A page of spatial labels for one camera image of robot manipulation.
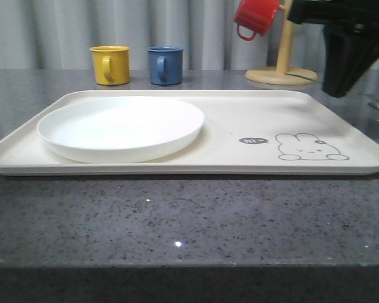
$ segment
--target wooden stand base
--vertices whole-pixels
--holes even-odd
[[[287,73],[295,74],[300,77],[280,73],[277,71],[277,68],[275,66],[265,66],[262,68],[249,69],[244,77],[255,82],[278,85],[302,85],[312,83],[312,80],[317,80],[317,74],[314,71],[310,71],[308,69],[289,68]]]

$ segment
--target gray speckled countertop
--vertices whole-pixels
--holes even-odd
[[[146,71],[132,71],[131,83],[105,87],[95,84],[91,71],[0,71],[0,139],[69,92],[272,88],[252,83],[243,74],[242,71],[187,71],[183,84],[161,87],[148,82]],[[371,100],[369,96],[351,92],[345,98],[330,98],[319,85],[291,89],[312,95],[379,143],[379,111],[367,105]],[[175,277],[175,281],[169,283],[176,283],[181,290],[188,290],[183,282],[186,279],[197,285],[195,291],[198,293],[209,287],[209,295],[200,297],[198,294],[198,302],[207,299],[211,302],[216,298],[220,298],[219,302],[233,302],[231,300],[241,294],[243,298],[250,295],[250,298],[265,299],[264,302],[279,302],[273,300],[283,299],[276,295],[279,288],[292,285],[294,279],[311,283],[315,279],[308,274],[311,272],[297,272],[296,276],[278,271],[260,272],[259,277],[265,275],[265,279],[257,279],[260,281],[257,284],[250,278],[255,278],[256,273],[248,270],[307,266],[333,268],[314,272],[313,276],[318,281],[324,277],[337,285],[345,283],[344,296],[355,294],[355,284],[378,283],[363,290],[361,298],[377,291],[379,271],[371,270],[379,268],[379,173],[359,177],[0,175],[0,301],[3,302],[4,298],[12,302],[31,302],[32,292],[36,294],[37,288],[42,292],[49,289],[49,293],[56,292],[60,297],[67,294],[70,302],[80,302],[71,300],[73,292],[68,288],[61,291],[56,287],[64,279],[80,281],[86,278],[85,286],[74,281],[75,287],[80,290],[87,285],[95,288],[94,280],[109,282],[110,276],[122,279],[118,268],[125,268],[127,275],[136,277],[131,280],[141,281],[135,285],[146,285],[149,292],[139,294],[124,288],[132,302],[148,302],[152,295],[160,302],[167,302],[169,300],[158,296],[166,289],[175,295],[181,294],[174,287],[166,287],[167,284],[157,286],[157,282],[167,275]],[[130,272],[135,268],[151,268],[152,278],[142,271]],[[173,272],[164,272],[168,268]],[[223,271],[216,273],[217,268]],[[234,271],[226,272],[224,268]],[[340,268],[352,269],[347,275],[337,272]],[[356,268],[371,269],[364,273],[359,271],[364,278],[354,282],[351,279],[357,275]],[[42,269],[52,271],[40,272]],[[95,279],[90,279],[87,278],[90,270],[102,271],[96,272]],[[24,272],[28,272],[28,278],[22,275]],[[196,282],[200,276],[203,282]],[[219,278],[224,280],[223,286],[216,288],[210,284],[211,279],[219,281]],[[38,287],[42,279],[53,279],[56,289],[49,284]],[[22,285],[21,281],[31,281],[34,287],[24,285],[28,291],[17,297],[9,289]],[[227,281],[238,287],[233,286],[230,292],[231,288],[224,286]],[[273,286],[274,281],[282,281],[283,285]],[[288,289],[290,297],[294,289],[300,287],[295,285],[292,291]],[[258,296],[258,287],[271,288],[264,296]],[[310,287],[326,289],[325,285]],[[313,298],[315,302],[336,298],[331,293],[320,301],[315,291],[304,291],[304,298]],[[111,302],[116,296],[113,292],[113,297],[103,302]],[[82,302],[83,299],[96,302],[95,298],[95,295],[80,294]],[[192,302],[188,298],[177,301]],[[42,302],[60,301],[47,299]]]

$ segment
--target yellow mug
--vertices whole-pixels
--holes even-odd
[[[95,46],[90,50],[98,84],[120,85],[129,82],[129,47]]]

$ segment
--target wooden mug stand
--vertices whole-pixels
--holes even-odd
[[[294,24],[287,19],[291,6],[292,0],[285,0],[285,4],[279,6],[279,9],[284,11],[284,24],[282,26],[277,65],[251,68],[244,75],[247,79],[276,85],[302,85],[317,80],[317,74],[314,71],[289,67],[294,31]]]

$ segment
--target blue mug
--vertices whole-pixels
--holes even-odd
[[[149,47],[150,82],[158,85],[183,82],[183,50],[176,46]]]

